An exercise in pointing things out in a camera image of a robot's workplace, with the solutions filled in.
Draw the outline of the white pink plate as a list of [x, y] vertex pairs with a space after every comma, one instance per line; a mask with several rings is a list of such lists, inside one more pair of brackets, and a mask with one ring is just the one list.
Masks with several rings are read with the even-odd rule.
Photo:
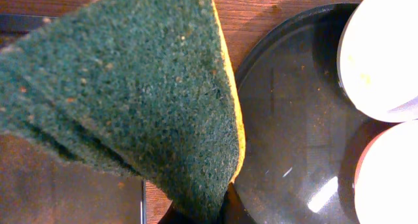
[[417, 224], [417, 121], [400, 123], [369, 142], [355, 171], [361, 224]]

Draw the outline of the round black tray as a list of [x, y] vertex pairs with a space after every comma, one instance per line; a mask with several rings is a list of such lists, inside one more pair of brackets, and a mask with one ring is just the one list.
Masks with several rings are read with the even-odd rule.
[[339, 3], [273, 29], [235, 74], [246, 155], [220, 223], [356, 223], [354, 175], [389, 124], [358, 111], [339, 85], [340, 35], [356, 9]]

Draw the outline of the rectangular black tray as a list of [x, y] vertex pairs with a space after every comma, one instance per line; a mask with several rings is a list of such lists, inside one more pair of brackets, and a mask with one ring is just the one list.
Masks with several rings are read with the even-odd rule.
[[61, 164], [26, 141], [1, 136], [2, 223], [145, 223], [139, 178]]

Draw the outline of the green yellow sponge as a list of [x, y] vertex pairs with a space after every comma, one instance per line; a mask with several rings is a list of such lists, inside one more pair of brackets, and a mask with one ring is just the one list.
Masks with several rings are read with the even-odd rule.
[[96, 0], [3, 48], [1, 132], [215, 222], [246, 138], [214, 0]]

